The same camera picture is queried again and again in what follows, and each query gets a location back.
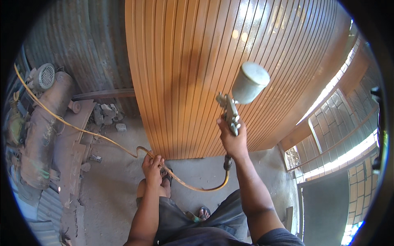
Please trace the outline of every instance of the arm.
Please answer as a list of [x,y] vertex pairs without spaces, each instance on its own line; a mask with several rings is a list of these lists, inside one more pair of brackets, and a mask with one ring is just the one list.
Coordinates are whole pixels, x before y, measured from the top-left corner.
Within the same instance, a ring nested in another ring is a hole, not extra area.
[[145,156],[142,169],[145,174],[147,186],[144,196],[131,223],[130,233],[125,246],[153,245],[153,240],[159,227],[159,188],[162,182],[160,177],[161,165],[164,159],[157,155],[154,159]]
[[240,184],[242,210],[247,217],[247,223],[255,243],[265,233],[284,228],[276,214],[271,196],[258,176],[246,146],[246,126],[241,120],[238,136],[234,136],[223,119],[218,119],[223,146],[227,153],[234,159]]

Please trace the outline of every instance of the wooden door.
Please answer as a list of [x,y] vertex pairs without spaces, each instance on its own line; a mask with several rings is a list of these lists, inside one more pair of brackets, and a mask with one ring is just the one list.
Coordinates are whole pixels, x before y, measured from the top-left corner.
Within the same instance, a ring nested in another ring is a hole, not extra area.
[[275,146],[338,71],[350,20],[335,0],[126,0],[130,70],[154,153],[225,153],[215,96],[231,91],[244,61],[271,76],[238,106],[249,151]]

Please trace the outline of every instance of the spray gun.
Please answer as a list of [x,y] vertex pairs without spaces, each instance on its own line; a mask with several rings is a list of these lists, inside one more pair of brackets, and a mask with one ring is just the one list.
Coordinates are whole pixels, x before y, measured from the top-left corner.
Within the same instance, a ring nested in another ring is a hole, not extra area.
[[[241,124],[238,123],[240,116],[235,105],[251,103],[268,83],[268,72],[259,64],[246,61],[241,65],[237,78],[232,86],[231,92],[233,98],[228,94],[223,96],[221,92],[216,96],[216,101],[224,110],[224,120],[229,125],[230,131],[234,136],[238,136],[238,129],[241,127]],[[223,167],[228,171],[231,165],[231,156],[226,154]]]

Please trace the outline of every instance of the foot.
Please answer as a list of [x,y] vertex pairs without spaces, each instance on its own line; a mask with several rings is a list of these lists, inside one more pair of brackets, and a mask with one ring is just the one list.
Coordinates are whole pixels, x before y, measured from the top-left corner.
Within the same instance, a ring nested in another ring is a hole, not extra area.
[[163,177],[166,176],[166,175],[167,175],[167,171],[166,170],[164,170],[164,172],[160,173],[160,176],[162,177],[162,184],[161,184],[161,186],[165,189],[165,193],[166,193],[167,197],[170,198],[171,197],[171,184],[170,184],[170,181],[167,178],[163,179]]
[[209,213],[208,213],[208,211],[207,210],[205,210],[205,209],[200,209],[200,214],[199,214],[199,218],[200,219],[202,219],[202,220],[206,220],[206,219],[208,219],[209,218]]

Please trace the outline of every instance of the yellow air hose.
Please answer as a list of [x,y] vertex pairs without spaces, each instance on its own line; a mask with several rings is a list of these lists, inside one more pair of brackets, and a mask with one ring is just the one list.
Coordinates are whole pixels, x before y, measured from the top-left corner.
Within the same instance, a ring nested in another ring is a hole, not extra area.
[[[144,148],[144,147],[142,147],[142,146],[138,146],[138,147],[136,148],[136,155],[134,155],[133,153],[131,153],[130,151],[128,151],[126,148],[124,148],[123,146],[121,146],[121,145],[118,144],[117,142],[115,142],[115,141],[113,141],[113,140],[111,140],[111,139],[109,139],[109,138],[107,138],[107,137],[105,137],[105,136],[102,136],[102,135],[100,135],[100,134],[98,134],[98,133],[93,133],[93,132],[91,132],[91,131],[86,131],[86,130],[84,130],[84,129],[81,129],[81,128],[79,128],[79,127],[73,126],[73,125],[71,125],[70,123],[66,122],[63,118],[61,118],[60,116],[58,116],[58,115],[54,114],[53,112],[51,112],[44,104],[42,104],[42,103],[38,100],[38,98],[33,94],[33,92],[29,89],[29,87],[28,87],[28,86],[26,85],[26,83],[23,81],[21,75],[19,74],[19,71],[18,71],[18,69],[17,69],[17,66],[16,66],[15,64],[14,64],[14,69],[15,69],[15,72],[17,73],[17,75],[18,75],[18,78],[19,78],[20,81],[22,82],[23,86],[26,88],[26,90],[27,90],[27,92],[29,93],[29,95],[33,98],[33,100],[34,100],[38,105],[40,105],[43,109],[45,109],[48,113],[50,113],[53,117],[55,117],[58,121],[64,123],[64,124],[67,125],[67,126],[70,126],[70,127],[74,128],[74,129],[76,129],[76,130],[78,130],[78,131],[82,131],[82,132],[85,132],[85,133],[88,133],[88,134],[92,134],[92,135],[94,135],[94,136],[101,137],[101,138],[103,138],[103,139],[105,139],[105,140],[107,140],[107,141],[113,143],[114,145],[118,146],[118,147],[121,148],[122,150],[126,151],[127,153],[129,153],[129,154],[130,154],[132,157],[134,157],[134,158],[138,158],[138,150],[143,150],[143,151],[145,151],[151,158],[154,158],[154,154],[152,154],[149,150],[147,150],[146,148]],[[224,181],[223,181],[223,183],[222,183],[221,185],[219,185],[218,187],[210,188],[210,189],[196,188],[196,187],[193,187],[193,186],[188,185],[188,184],[186,184],[185,182],[183,182],[183,181],[182,181],[180,178],[178,178],[178,177],[177,177],[177,176],[176,176],[166,165],[164,165],[163,167],[164,167],[164,169],[165,169],[165,170],[166,170],[176,181],[178,181],[178,182],[181,183],[182,185],[184,185],[184,186],[186,186],[187,188],[189,188],[189,189],[191,189],[191,190],[194,190],[194,191],[217,191],[217,190],[220,190],[221,188],[223,188],[223,187],[227,184],[227,182],[229,181],[229,174],[230,174],[230,171],[226,170],[226,176],[225,176],[225,178],[224,178]]]

